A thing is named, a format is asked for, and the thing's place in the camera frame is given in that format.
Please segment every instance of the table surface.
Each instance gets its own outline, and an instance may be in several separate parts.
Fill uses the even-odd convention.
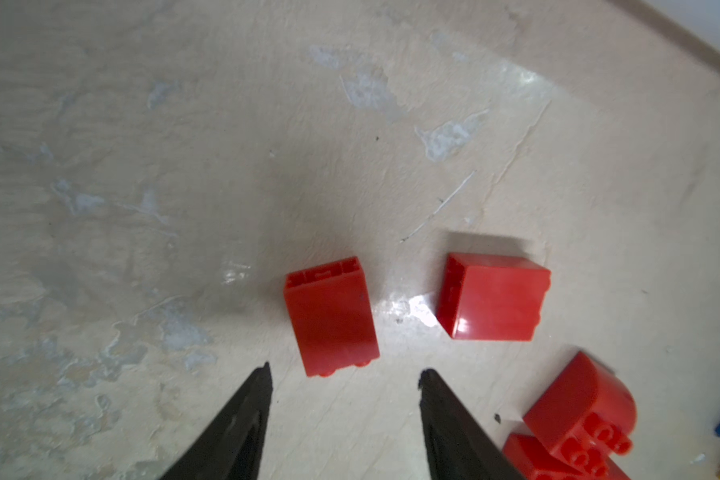
[[[449,251],[552,271],[532,342],[433,324]],[[354,255],[381,358],[308,379],[285,274]],[[0,1],[0,478],[156,477],[265,361],[260,478],[427,478],[421,370],[501,445],[578,350],[713,477],[720,73],[616,5]]]

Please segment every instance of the beige surface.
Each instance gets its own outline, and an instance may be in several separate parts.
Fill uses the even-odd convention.
[[[553,271],[532,343],[411,314],[449,248]],[[283,275],[353,254],[382,357],[307,379]],[[0,2],[0,478],[157,476],[266,360],[261,478],[427,478],[423,368],[501,444],[577,348],[713,476],[720,76],[613,5]]]

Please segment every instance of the worn painted surface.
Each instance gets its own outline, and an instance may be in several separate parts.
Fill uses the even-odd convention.
[[[449,250],[553,271],[531,344],[448,338]],[[350,255],[382,357],[308,380]],[[0,478],[155,478],[267,360],[262,478],[426,478],[423,368],[502,443],[578,347],[632,478],[713,476],[720,76],[613,5],[0,2]]]

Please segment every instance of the red block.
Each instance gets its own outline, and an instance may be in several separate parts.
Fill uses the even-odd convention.
[[[608,456],[632,449],[637,410],[624,384],[579,352],[523,420],[553,457],[604,478]]]
[[[449,254],[438,321],[455,339],[530,341],[550,276],[518,256]]]
[[[378,358],[365,274],[356,256],[293,272],[283,291],[307,376]]]
[[[579,472],[551,456],[536,437],[513,433],[501,450],[515,468],[528,480],[591,480],[592,476]],[[630,480],[610,458],[606,460],[608,475],[604,480]]]

